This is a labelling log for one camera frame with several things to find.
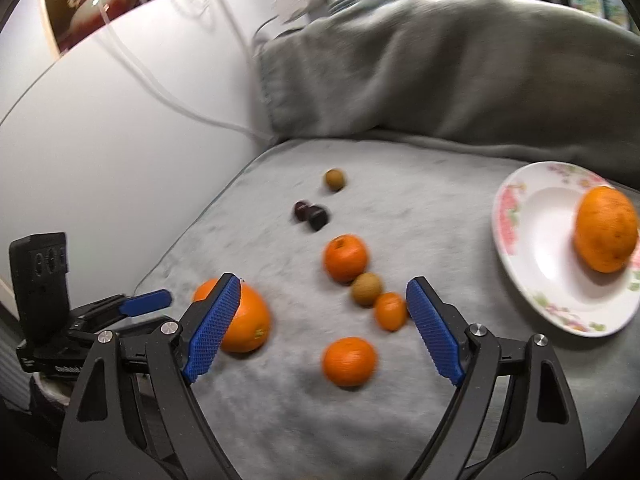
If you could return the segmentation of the brown longan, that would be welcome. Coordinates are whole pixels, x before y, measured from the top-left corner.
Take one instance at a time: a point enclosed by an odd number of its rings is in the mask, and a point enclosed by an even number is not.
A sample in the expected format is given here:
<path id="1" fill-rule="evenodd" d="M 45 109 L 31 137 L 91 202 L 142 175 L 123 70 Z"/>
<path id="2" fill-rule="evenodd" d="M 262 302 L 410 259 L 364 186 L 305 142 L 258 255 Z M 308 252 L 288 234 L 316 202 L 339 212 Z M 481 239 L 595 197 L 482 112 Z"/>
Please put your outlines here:
<path id="1" fill-rule="evenodd" d="M 333 193 L 340 192 L 346 185 L 346 177 L 342 170 L 332 168 L 324 175 L 326 187 Z"/>
<path id="2" fill-rule="evenodd" d="M 382 278 L 371 272 L 360 274 L 350 286 L 352 300 L 361 307 L 371 307 L 383 292 Z"/>

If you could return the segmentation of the floral white plate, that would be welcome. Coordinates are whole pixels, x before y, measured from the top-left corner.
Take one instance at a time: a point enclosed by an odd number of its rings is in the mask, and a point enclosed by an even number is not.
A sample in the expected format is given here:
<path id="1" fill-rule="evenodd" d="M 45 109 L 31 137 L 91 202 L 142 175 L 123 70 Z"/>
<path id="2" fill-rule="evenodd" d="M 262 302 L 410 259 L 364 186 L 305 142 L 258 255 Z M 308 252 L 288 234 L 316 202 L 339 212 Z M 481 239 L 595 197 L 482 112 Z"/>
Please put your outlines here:
<path id="1" fill-rule="evenodd" d="M 534 162 L 499 186 L 492 234 L 506 274 L 529 305 L 572 335 L 599 338 L 626 327 L 639 311 L 639 255 L 620 272 L 602 274 L 573 246 L 579 203 L 608 182 L 567 162 Z"/>

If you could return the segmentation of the small tangerine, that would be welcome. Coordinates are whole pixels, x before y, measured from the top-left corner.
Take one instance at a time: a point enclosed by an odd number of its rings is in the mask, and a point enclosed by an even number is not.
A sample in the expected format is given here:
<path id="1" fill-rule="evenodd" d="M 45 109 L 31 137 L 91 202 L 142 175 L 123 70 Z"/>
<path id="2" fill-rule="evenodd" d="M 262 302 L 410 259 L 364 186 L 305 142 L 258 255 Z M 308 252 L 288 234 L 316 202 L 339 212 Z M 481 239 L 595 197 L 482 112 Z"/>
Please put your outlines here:
<path id="1" fill-rule="evenodd" d="M 408 320 L 405 299 L 396 292 L 384 292 L 375 300 L 374 317 L 383 330 L 397 332 Z"/>

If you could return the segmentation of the grey blanket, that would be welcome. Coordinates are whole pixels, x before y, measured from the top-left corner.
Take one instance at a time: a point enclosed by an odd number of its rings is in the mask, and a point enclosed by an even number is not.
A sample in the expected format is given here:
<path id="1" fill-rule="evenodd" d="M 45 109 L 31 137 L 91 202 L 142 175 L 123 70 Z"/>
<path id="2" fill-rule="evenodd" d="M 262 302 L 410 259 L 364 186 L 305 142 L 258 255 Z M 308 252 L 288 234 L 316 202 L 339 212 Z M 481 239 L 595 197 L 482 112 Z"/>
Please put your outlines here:
<path id="1" fill-rule="evenodd" d="M 285 139 L 379 136 L 639 184 L 639 39 L 538 0 L 340 0 L 257 53 Z"/>

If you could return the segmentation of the large orange on plate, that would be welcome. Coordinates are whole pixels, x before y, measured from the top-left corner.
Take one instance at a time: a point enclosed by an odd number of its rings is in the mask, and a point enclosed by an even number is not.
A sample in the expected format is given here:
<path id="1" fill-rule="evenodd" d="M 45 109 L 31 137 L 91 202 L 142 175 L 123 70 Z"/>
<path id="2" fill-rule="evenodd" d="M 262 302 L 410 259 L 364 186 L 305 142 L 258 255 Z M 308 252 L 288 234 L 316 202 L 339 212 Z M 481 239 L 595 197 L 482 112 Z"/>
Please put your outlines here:
<path id="1" fill-rule="evenodd" d="M 577 209 L 574 248 L 591 270 L 618 272 L 636 249 L 638 223 L 634 205 L 622 192 L 609 186 L 592 188 Z"/>

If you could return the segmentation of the tangerine with stem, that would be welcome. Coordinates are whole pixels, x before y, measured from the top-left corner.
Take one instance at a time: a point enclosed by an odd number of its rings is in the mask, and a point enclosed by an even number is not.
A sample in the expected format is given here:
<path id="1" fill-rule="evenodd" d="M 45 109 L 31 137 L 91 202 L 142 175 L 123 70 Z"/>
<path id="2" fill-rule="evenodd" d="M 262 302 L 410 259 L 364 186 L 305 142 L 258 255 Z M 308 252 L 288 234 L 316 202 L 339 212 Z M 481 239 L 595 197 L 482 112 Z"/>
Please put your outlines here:
<path id="1" fill-rule="evenodd" d="M 352 234 L 335 237 L 324 248 L 323 266 L 337 283 L 349 283 L 363 274 L 369 265 L 369 251 L 364 241 Z"/>

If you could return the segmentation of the dark cherry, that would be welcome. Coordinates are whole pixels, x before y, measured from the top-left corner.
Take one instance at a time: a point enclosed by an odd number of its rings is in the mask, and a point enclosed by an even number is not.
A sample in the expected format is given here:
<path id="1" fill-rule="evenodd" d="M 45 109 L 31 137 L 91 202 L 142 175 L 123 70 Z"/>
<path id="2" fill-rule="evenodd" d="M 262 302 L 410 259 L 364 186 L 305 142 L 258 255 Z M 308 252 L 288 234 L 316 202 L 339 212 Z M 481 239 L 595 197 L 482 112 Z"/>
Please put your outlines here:
<path id="1" fill-rule="evenodd" d="M 306 221 L 314 232 L 320 231 L 329 220 L 328 211 L 320 205 L 311 205 L 306 210 Z"/>
<path id="2" fill-rule="evenodd" d="M 299 200 L 294 204 L 293 214 L 298 222 L 305 222 L 307 220 L 308 209 L 311 203 L 308 200 Z"/>

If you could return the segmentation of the large orange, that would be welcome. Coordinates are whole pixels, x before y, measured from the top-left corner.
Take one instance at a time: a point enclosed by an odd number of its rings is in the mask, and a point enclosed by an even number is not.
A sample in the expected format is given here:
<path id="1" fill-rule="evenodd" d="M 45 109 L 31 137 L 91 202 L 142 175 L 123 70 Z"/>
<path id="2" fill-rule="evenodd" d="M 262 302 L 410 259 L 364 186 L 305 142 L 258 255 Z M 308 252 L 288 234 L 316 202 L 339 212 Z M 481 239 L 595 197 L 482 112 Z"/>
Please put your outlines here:
<path id="1" fill-rule="evenodd" d="M 221 350 L 232 354 L 253 352 L 267 341 L 270 328 L 271 314 L 265 300 L 243 282 L 240 305 L 222 338 Z"/>
<path id="2" fill-rule="evenodd" d="M 609 186 L 592 188 L 577 209 L 574 248 L 591 270 L 618 272 L 636 249 L 638 223 L 634 205 L 622 192 Z"/>

